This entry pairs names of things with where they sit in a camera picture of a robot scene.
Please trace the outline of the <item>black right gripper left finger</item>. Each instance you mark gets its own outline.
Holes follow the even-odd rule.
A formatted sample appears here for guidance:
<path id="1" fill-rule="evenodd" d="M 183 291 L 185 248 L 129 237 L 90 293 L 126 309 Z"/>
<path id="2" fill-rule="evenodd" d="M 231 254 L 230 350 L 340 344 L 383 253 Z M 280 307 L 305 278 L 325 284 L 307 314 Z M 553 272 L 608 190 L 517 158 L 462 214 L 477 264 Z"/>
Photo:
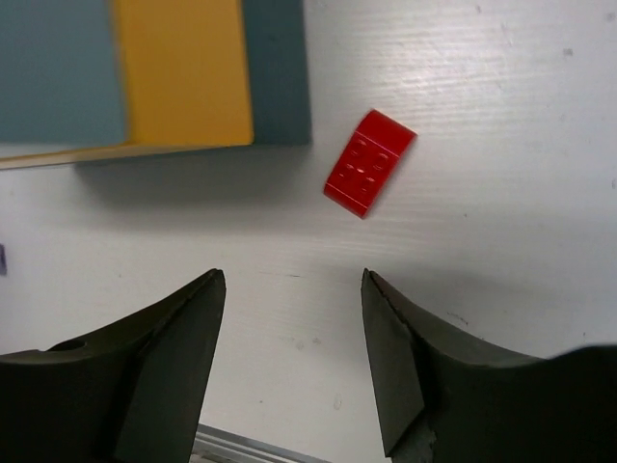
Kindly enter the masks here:
<path id="1" fill-rule="evenodd" d="M 212 269 L 90 333 L 3 355 L 2 460 L 188 461 L 225 300 Z"/>

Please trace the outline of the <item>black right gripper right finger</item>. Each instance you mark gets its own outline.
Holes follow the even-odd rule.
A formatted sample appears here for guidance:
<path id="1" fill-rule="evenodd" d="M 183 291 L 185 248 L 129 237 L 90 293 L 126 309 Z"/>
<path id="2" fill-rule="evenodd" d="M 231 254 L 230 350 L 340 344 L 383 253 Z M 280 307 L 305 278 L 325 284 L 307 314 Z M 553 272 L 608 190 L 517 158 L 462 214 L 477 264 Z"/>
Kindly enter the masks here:
<path id="1" fill-rule="evenodd" d="M 614 346 L 527 356 L 427 312 L 371 270 L 362 275 L 361 296 L 390 460 L 615 460 Z"/>

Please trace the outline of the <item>red sloped lego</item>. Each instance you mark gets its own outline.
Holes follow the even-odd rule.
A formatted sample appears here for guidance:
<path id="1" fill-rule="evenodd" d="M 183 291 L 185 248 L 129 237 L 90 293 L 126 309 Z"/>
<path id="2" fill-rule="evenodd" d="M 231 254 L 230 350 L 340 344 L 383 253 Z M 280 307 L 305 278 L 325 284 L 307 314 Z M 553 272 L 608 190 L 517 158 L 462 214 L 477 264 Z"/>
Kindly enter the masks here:
<path id="1" fill-rule="evenodd" d="M 324 194 L 360 218 L 376 203 L 417 134 L 372 109 L 360 121 L 324 185 Z"/>

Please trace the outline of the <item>purple square lego lower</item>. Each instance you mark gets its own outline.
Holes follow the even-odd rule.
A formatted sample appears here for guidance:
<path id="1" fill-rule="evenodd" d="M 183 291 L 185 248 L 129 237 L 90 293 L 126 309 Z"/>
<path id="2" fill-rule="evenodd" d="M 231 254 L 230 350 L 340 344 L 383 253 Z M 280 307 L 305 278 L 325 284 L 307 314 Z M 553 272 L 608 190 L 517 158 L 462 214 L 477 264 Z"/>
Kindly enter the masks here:
<path id="1" fill-rule="evenodd" d="M 6 276 L 8 273 L 6 249 L 3 244 L 0 245 L 0 275 Z"/>

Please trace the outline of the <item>stacked teal yellow drawer cabinet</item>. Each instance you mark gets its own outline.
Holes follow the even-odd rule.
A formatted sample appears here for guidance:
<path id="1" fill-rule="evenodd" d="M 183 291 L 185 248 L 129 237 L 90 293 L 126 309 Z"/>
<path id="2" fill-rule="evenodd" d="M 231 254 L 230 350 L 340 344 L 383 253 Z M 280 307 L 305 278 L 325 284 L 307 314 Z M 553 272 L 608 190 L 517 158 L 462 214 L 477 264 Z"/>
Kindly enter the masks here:
<path id="1" fill-rule="evenodd" d="M 5 1 L 5 169 L 311 139 L 300 1 Z"/>

